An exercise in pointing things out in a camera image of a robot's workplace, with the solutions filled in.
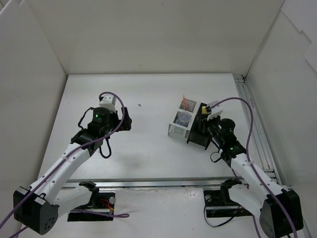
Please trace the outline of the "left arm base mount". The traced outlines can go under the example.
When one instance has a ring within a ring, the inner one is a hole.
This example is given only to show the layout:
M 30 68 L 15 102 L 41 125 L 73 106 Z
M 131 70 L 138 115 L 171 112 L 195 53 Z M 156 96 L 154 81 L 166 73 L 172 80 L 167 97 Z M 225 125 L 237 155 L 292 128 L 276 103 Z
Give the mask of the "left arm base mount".
M 92 196 L 88 203 L 76 207 L 79 210 L 89 210 L 108 215 L 114 214 L 115 192 L 100 191 L 97 185 L 91 181 L 83 181 L 80 186 L 88 188 Z M 67 218 L 68 222 L 110 222 L 113 217 L 96 215 L 91 213 L 70 212 Z

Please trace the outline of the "yellow highlighter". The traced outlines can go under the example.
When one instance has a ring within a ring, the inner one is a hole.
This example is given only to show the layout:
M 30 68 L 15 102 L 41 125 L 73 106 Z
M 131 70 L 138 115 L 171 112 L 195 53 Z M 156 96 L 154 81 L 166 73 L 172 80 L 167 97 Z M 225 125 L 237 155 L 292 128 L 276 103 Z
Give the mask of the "yellow highlighter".
M 204 114 L 207 114 L 207 109 L 206 109 L 206 106 L 202 106 L 202 109 L 201 109 L 201 113 L 204 115 Z

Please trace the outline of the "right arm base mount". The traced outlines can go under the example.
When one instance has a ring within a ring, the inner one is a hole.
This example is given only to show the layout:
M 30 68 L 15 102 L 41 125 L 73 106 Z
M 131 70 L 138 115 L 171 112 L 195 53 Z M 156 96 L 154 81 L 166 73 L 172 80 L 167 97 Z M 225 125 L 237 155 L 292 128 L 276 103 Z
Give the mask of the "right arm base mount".
M 229 198 L 229 189 L 234 185 L 242 185 L 239 179 L 231 178 L 221 183 L 218 190 L 204 190 L 205 205 L 203 209 L 205 222 L 212 228 L 222 227 L 236 217 L 251 216 L 252 214 L 242 205 Z M 215 225 L 208 218 L 228 218 Z

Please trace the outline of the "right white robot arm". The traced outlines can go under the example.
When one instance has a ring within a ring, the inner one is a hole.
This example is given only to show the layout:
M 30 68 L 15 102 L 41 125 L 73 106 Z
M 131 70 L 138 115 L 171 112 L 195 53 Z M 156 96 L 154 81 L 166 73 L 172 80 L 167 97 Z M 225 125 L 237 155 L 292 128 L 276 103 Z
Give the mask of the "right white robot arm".
M 206 114 L 196 116 L 193 127 L 212 142 L 223 160 L 247 183 L 238 179 L 226 180 L 220 187 L 219 198 L 224 204 L 236 202 L 246 208 L 259 221 L 269 238 L 281 238 L 304 227 L 299 195 L 275 183 L 250 158 L 249 151 L 234 134 L 235 122 L 220 116 L 210 118 Z

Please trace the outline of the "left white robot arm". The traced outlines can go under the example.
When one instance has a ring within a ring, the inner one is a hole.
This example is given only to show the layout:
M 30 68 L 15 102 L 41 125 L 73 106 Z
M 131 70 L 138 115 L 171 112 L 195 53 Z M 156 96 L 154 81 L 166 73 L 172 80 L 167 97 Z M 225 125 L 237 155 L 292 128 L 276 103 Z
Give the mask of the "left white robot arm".
M 104 141 L 117 131 L 129 131 L 132 120 L 123 107 L 122 118 L 104 107 L 93 108 L 92 121 L 82 128 L 67 146 L 65 152 L 50 169 L 27 188 L 19 187 L 13 194 L 13 215 L 40 235 L 48 233 L 59 217 L 84 206 L 93 208 L 99 202 L 99 188 L 91 181 L 80 182 L 71 192 L 60 195 L 60 190 L 74 172 Z

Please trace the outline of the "small clear glitter jar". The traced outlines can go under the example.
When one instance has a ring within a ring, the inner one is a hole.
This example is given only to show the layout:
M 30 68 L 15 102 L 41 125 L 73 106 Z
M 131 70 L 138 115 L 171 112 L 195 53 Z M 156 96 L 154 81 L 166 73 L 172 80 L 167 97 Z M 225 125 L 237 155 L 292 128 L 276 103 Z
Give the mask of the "small clear glitter jar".
M 188 112 L 180 112 L 178 115 L 180 124 L 186 126 L 191 120 L 191 114 Z

